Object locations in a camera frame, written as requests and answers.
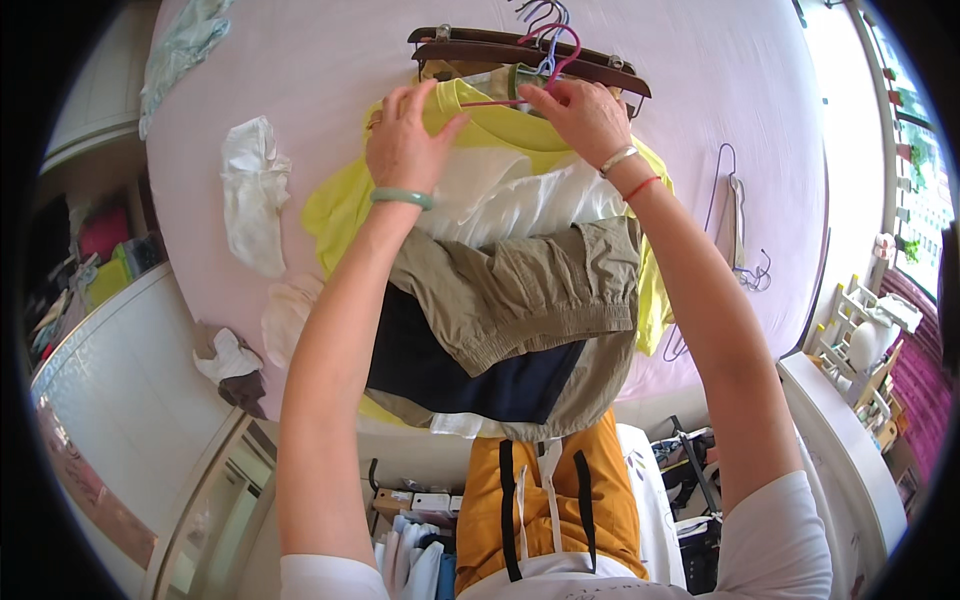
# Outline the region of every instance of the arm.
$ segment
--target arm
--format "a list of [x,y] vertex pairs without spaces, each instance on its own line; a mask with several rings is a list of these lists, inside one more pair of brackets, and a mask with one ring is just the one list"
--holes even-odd
[[[420,120],[434,80],[398,88],[375,112],[367,163],[373,181],[431,193],[466,118],[430,137]],[[375,566],[358,476],[356,413],[367,383],[383,294],[420,207],[377,203],[307,319],[283,393],[276,504],[280,552]]]
[[[554,96],[527,85],[520,93],[594,167],[632,143],[623,102],[602,85],[561,82]],[[653,176],[637,155],[608,173],[625,196]],[[803,467],[774,360],[723,256],[666,186],[654,181],[626,200],[657,256],[674,317],[704,383],[729,514],[751,493]]]

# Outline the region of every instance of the red string bracelet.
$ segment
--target red string bracelet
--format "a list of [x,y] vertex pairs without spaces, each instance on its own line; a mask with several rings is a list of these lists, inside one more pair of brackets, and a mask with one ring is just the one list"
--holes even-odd
[[654,175],[652,178],[650,178],[650,179],[648,179],[648,180],[644,180],[643,183],[641,183],[641,184],[638,185],[636,188],[634,188],[634,191],[630,192],[629,194],[627,194],[626,196],[623,197],[623,202],[627,202],[627,201],[630,200],[633,196],[635,196],[636,194],[638,194],[641,189],[643,189],[643,188],[646,187],[647,185],[650,185],[651,183],[653,183],[654,181],[659,180],[659,179],[660,179],[659,177],[657,177],[656,175]]

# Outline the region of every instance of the orange pants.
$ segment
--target orange pants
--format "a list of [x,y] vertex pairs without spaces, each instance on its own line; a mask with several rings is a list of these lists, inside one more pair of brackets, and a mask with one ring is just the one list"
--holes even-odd
[[[455,592],[505,568],[500,527],[499,447],[503,438],[477,438],[470,452],[467,488],[457,522],[457,580]],[[613,409],[592,427],[564,438],[564,451],[553,474],[564,552],[587,552],[587,536],[577,503],[578,479],[573,455],[583,450],[590,470],[593,524],[597,554],[608,556],[649,579],[640,563],[639,519],[636,501],[616,438]],[[554,551],[547,492],[540,486],[540,470],[534,445],[514,442],[514,479],[527,465],[524,482],[523,527],[530,557]],[[519,556],[520,522],[514,502],[514,546]]]

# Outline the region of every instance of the yellow t-shirt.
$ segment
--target yellow t-shirt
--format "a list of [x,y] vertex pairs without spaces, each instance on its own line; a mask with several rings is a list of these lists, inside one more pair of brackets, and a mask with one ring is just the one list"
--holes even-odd
[[[456,145],[462,147],[511,148],[530,157],[534,175],[546,173],[572,150],[560,138],[549,121],[503,106],[461,108],[461,103],[489,101],[462,80],[438,84],[423,107],[423,125],[436,134],[450,118],[469,110],[471,120],[460,132]],[[380,108],[370,107],[364,119]],[[364,139],[370,135],[364,133]],[[634,144],[654,173],[673,191],[673,181],[660,157],[634,138]],[[360,156],[324,181],[310,196],[300,214],[300,222],[317,238],[317,260],[329,275],[347,251],[347,246],[367,218],[369,197],[374,185],[366,160]],[[657,260],[646,237],[640,248],[639,314],[636,347],[652,355],[663,331],[673,322],[670,300],[666,296]]]

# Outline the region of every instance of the person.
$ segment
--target person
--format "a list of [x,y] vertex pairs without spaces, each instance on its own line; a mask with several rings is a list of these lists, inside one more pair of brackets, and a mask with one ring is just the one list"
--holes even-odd
[[[367,164],[377,186],[432,192],[448,149],[468,121],[458,114],[437,135],[427,133],[421,116],[434,85],[431,80],[395,89],[373,115]],[[711,594],[828,597],[824,525],[793,421],[763,331],[725,259],[647,162],[626,156],[632,145],[626,107],[605,87],[560,81],[550,93],[530,85],[519,93],[584,161],[597,169],[615,162],[606,176],[657,256],[676,322],[703,380],[723,467],[723,542]],[[367,530],[355,427],[391,265],[420,211],[409,202],[371,207],[300,336],[283,397],[276,472],[283,598],[389,598]],[[458,521],[458,598],[690,597],[682,588],[646,581],[638,556],[643,532],[612,411],[563,441],[554,477],[557,527],[544,508],[533,447],[513,443],[508,454],[514,481],[523,470],[528,510],[523,540],[513,511],[515,537],[506,546],[510,521],[501,520],[504,491],[497,461],[502,447],[500,440],[478,439],[471,450]],[[588,466],[586,506],[578,503],[578,479],[584,482],[577,475],[577,454]],[[560,534],[559,543],[553,533]],[[527,556],[516,565],[518,547],[521,555],[526,548]]]

